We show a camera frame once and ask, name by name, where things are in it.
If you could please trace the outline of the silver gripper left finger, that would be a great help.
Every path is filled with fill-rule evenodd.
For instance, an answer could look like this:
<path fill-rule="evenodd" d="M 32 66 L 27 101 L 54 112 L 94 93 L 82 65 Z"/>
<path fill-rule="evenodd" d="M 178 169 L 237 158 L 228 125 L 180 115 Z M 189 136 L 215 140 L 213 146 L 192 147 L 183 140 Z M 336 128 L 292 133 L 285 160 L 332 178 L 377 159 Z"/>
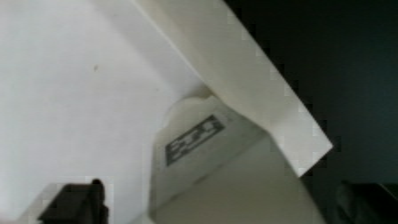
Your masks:
<path fill-rule="evenodd" d="M 100 179 L 89 184 L 68 184 L 38 218 L 41 224 L 109 224 L 105 185 Z"/>

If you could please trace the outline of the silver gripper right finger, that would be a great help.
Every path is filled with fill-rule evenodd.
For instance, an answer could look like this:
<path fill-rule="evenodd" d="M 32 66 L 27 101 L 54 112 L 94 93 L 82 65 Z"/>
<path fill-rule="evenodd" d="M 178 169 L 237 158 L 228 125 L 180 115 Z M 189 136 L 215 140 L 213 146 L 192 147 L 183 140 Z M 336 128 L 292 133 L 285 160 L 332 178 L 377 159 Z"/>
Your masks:
<path fill-rule="evenodd" d="M 398 224 L 398 183 L 343 182 L 336 210 L 340 224 Z"/>

